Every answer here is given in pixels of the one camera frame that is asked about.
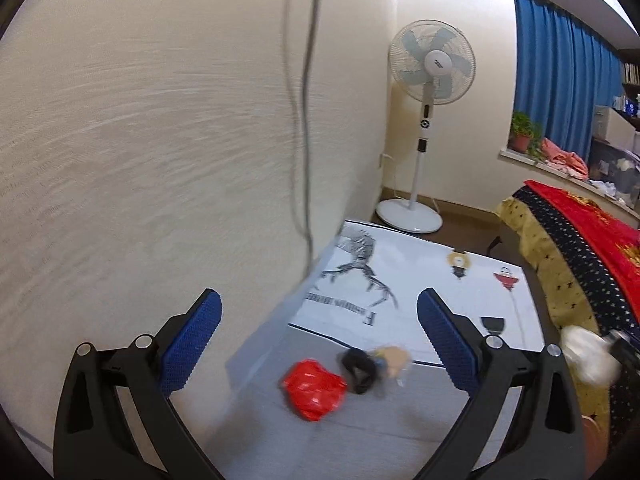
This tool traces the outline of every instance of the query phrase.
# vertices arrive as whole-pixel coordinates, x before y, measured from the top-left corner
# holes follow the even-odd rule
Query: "fan head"
[[[460,99],[476,76],[476,57],[462,32],[437,20],[420,20],[403,28],[389,47],[394,79],[422,101],[424,85],[433,83],[437,105]]]

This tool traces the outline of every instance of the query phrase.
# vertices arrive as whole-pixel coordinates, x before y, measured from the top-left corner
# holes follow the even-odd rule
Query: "beige wall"
[[[378,197],[395,4],[322,0],[310,95],[318,250]],[[292,0],[296,79],[309,6]],[[301,279],[283,9],[27,0],[0,42],[0,368],[11,377],[0,402],[45,443],[76,345],[155,333],[211,286],[222,325],[178,403],[204,438],[228,398],[226,359]]]
[[[485,210],[494,210],[529,178],[587,193],[568,181],[498,155],[506,145],[515,91],[513,0],[398,0],[399,28],[425,19],[441,20],[462,30],[478,67],[476,79],[462,99],[434,110],[418,192]],[[393,85],[386,152],[398,162],[398,187],[404,191],[410,190],[412,182],[419,107],[418,101]],[[393,185],[391,164],[385,168],[385,185]],[[619,218],[634,221],[605,200],[600,202]]]

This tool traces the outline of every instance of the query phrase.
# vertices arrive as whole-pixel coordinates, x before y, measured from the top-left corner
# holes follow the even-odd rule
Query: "blue gripper pad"
[[[165,397],[184,388],[222,319],[222,300],[215,290],[210,290],[200,305],[194,307],[189,319],[162,355],[160,389]]]
[[[451,312],[432,288],[418,296],[417,311],[418,321],[453,385],[473,396],[479,386],[478,359],[453,323]]]

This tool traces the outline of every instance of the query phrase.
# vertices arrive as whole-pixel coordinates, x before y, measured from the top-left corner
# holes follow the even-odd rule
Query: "white printed mat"
[[[500,335],[512,348],[544,346],[520,267],[352,221],[290,323],[364,350],[403,346],[416,362],[441,364],[416,313],[428,287],[483,335]]]

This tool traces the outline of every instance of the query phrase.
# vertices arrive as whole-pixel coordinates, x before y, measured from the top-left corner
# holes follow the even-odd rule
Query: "window sill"
[[[516,160],[517,162],[527,164],[528,166],[533,166],[535,168],[538,168],[539,170],[546,171],[547,173],[551,173],[552,175],[558,178],[569,180],[576,186],[582,187],[587,191],[589,191],[590,193],[593,193],[594,195],[604,198],[609,203],[619,207],[620,209],[622,209],[622,211],[633,216],[636,220],[640,221],[640,214],[628,208],[628,206],[626,206],[625,204],[621,204],[617,200],[613,200],[610,196],[606,195],[603,191],[599,190],[597,187],[593,187],[588,182],[584,182],[582,180],[578,180],[577,178],[573,178],[572,176],[569,176],[566,173],[563,173],[562,171],[554,170],[553,168],[548,167],[548,165],[543,164],[542,162],[533,160],[532,158],[529,158],[527,155],[523,155],[522,153],[514,152],[509,148],[500,150],[500,156],[503,156],[505,158],[510,158],[511,160]]]

